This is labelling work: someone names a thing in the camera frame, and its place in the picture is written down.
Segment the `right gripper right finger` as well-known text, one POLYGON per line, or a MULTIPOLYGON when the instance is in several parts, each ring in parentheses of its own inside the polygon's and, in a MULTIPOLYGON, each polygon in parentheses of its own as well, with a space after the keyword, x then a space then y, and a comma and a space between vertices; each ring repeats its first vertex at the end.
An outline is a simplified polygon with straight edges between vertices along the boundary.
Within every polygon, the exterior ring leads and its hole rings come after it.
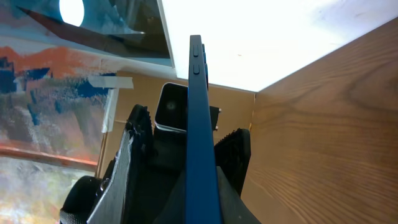
POLYGON ((238 193, 230 185, 220 166, 216 167, 218 176, 218 192, 224 224, 261 224, 249 211, 238 193))

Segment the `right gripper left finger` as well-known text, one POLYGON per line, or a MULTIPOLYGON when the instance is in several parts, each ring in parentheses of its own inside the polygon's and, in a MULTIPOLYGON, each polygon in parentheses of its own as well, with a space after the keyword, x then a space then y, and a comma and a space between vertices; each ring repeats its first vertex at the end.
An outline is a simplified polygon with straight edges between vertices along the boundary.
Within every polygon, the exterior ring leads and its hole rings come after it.
POLYGON ((160 214, 153 224, 184 224, 185 221, 185 179, 182 170, 160 214))

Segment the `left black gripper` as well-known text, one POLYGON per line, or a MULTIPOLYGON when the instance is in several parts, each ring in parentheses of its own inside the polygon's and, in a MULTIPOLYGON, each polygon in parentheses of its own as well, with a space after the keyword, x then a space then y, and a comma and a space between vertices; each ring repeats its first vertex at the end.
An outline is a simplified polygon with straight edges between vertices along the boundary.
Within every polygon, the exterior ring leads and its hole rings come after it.
MULTIPOLYGON (((249 161, 248 129, 237 129, 214 146, 216 165, 241 196, 249 161)), ((135 105, 119 149, 101 180, 87 223, 153 223, 185 170, 186 134, 154 129, 146 106, 135 105)))

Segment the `blue Samsung smartphone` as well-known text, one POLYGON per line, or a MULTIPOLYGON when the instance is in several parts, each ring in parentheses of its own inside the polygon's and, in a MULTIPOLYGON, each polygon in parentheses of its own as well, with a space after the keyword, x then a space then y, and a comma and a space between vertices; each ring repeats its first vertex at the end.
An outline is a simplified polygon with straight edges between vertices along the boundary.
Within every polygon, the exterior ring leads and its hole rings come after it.
POLYGON ((187 98, 185 223, 221 223, 205 50, 190 36, 187 98))

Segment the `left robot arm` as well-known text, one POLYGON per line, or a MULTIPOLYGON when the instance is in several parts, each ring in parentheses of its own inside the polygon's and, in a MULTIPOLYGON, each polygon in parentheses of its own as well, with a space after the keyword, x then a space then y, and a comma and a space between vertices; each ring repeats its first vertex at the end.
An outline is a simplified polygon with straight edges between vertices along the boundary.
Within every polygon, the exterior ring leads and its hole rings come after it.
MULTIPOLYGON (((60 209, 61 223, 184 223, 186 136, 152 128, 133 107, 119 150, 102 178, 84 176, 60 209)), ((215 146, 221 221, 256 223, 241 200, 251 157, 250 133, 237 129, 215 146)))

